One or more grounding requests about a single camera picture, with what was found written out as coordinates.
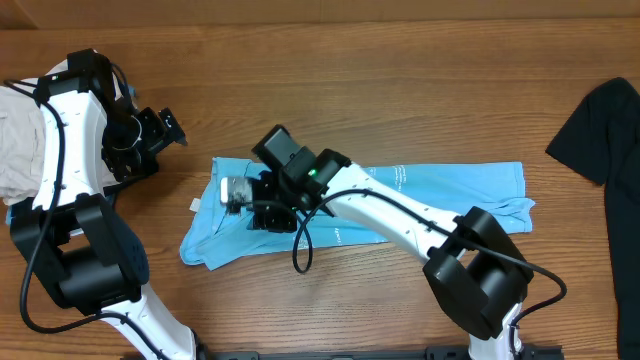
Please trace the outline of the light blue printed t-shirt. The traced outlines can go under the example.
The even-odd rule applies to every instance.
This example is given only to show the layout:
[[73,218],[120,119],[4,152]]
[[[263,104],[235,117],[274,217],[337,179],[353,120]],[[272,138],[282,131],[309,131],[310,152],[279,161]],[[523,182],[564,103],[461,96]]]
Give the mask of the light blue printed t-shirt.
[[[240,257],[283,252],[295,233],[250,230],[249,211],[229,215],[220,203],[220,180],[257,177],[266,167],[249,159],[214,159],[212,175],[181,247],[187,265],[214,270]],[[311,246],[332,247],[391,241],[426,261],[456,227],[454,218],[472,207],[490,213],[506,233],[533,229],[534,201],[526,195],[519,162],[485,164],[358,165],[343,170],[324,195],[326,208],[307,227]]]

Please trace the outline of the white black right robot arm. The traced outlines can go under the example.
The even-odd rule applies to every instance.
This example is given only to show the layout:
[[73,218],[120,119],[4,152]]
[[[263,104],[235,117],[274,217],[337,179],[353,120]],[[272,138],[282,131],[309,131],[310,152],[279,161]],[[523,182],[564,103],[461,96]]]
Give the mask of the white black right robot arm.
[[252,151],[268,169],[259,178],[220,180],[229,213],[249,208],[256,228],[298,237],[318,212],[355,222],[420,261],[442,311],[469,334],[470,358],[521,358],[513,322],[533,272],[490,213],[473,207],[459,215],[420,203],[336,151],[314,154],[281,125]]

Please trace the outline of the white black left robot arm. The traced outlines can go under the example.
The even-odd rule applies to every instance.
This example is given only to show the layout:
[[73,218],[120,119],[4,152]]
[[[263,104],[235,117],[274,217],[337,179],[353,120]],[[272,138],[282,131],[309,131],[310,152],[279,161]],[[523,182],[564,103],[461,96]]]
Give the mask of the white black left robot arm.
[[45,122],[38,193],[10,225],[24,282],[38,280],[58,307],[78,310],[81,325],[111,325],[145,359],[206,358],[152,289],[144,247],[110,202],[157,172],[160,151],[185,143],[172,112],[139,109],[122,70],[94,49],[70,53],[64,71],[9,87]]

